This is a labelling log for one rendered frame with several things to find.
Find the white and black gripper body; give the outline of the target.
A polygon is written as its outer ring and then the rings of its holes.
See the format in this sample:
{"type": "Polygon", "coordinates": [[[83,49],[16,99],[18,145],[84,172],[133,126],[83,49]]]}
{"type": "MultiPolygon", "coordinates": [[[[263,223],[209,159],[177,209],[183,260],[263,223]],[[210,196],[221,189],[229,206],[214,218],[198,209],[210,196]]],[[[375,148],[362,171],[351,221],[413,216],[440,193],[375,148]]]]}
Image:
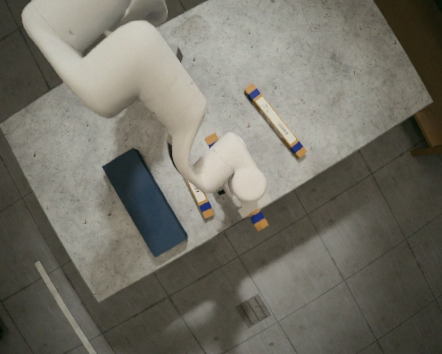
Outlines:
{"type": "Polygon", "coordinates": [[[233,194],[232,192],[231,192],[231,190],[229,189],[229,186],[228,186],[228,178],[221,184],[221,186],[222,186],[222,188],[225,190],[225,192],[226,192],[226,194],[228,195],[228,196],[235,196],[235,194],[233,194]]]}

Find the dark blue rectangular slab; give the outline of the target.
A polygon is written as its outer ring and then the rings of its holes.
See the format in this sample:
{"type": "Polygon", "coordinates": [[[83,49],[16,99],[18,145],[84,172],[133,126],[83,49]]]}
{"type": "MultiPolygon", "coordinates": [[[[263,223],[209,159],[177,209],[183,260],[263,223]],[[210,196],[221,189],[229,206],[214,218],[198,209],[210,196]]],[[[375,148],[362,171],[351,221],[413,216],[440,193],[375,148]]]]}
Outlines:
{"type": "Polygon", "coordinates": [[[155,258],[187,239],[137,149],[128,150],[102,168],[155,258]]]}

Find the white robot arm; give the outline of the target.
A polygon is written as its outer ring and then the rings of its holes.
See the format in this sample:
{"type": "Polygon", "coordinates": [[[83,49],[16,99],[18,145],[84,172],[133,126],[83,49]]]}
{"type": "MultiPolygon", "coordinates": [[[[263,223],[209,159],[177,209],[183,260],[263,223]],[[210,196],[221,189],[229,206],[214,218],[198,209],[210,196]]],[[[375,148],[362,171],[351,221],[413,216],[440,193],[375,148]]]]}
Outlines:
{"type": "Polygon", "coordinates": [[[207,103],[156,29],[167,17],[165,0],[31,0],[21,13],[27,34],[86,106],[114,117],[140,99],[167,127],[177,170],[206,193],[228,178],[244,217],[272,200],[266,177],[234,132],[189,163],[207,103]],[[106,37],[82,56],[102,33],[106,37]]]}

